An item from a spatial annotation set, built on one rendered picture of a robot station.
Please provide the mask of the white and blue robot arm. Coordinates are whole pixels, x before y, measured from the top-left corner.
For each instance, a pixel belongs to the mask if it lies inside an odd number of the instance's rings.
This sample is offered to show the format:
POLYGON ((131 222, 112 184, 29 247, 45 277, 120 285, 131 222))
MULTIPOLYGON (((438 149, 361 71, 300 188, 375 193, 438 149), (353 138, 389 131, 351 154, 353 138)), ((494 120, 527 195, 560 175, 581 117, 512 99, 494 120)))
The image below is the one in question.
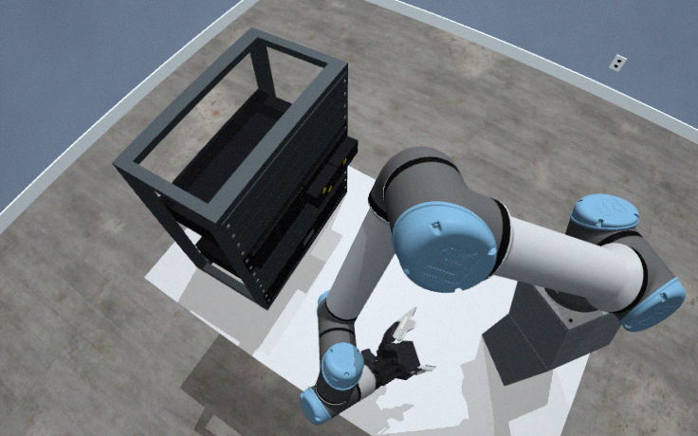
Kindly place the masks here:
POLYGON ((331 289, 318 299, 320 373, 300 395, 314 425, 375 392, 364 364, 375 355, 357 348, 355 321, 394 255, 413 283, 432 292, 464 291, 494 275, 544 287, 573 311, 615 314, 629 332, 653 327, 686 298, 636 230, 635 206, 616 196, 580 198, 565 234, 514 217, 511 225, 503 203, 471 191, 447 155, 421 146, 388 160, 368 205, 331 289))

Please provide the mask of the black metal server rack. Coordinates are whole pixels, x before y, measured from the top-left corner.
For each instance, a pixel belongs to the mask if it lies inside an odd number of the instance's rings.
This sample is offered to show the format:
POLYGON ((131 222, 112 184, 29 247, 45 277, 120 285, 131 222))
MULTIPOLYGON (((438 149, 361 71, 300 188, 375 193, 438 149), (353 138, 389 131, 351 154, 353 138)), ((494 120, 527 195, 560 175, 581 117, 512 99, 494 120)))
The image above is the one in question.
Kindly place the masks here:
POLYGON ((197 268, 268 310, 347 193, 357 153, 348 62, 251 27, 112 164, 197 268), (323 68, 293 104, 276 97, 266 47, 323 68), (141 167, 249 52, 258 89, 178 177, 141 167), (178 223, 202 236, 195 245, 178 223))

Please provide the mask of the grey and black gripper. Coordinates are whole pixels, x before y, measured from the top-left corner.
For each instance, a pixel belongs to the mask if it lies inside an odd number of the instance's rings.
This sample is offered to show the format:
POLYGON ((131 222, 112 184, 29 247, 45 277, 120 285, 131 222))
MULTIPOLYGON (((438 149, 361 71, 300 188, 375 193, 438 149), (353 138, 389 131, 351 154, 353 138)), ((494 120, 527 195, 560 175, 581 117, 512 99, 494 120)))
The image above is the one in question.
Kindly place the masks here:
POLYGON ((417 324, 415 320, 411 319, 416 308, 417 307, 411 309, 386 330, 376 351, 377 356, 375 356, 375 358, 377 361, 371 363, 368 359, 364 359, 364 364, 371 372, 377 372, 377 374, 374 373, 376 378, 376 390, 380 388, 380 386, 385 386, 393 381, 396 376, 398 376, 396 379, 407 380, 413 375, 432 372, 432 370, 436 369, 435 366, 420 365, 413 342, 402 340, 417 324), (402 341, 400 343, 393 343, 395 340, 402 341), (427 368, 430 370, 424 370, 427 368), (388 374, 389 372, 390 374, 388 374))

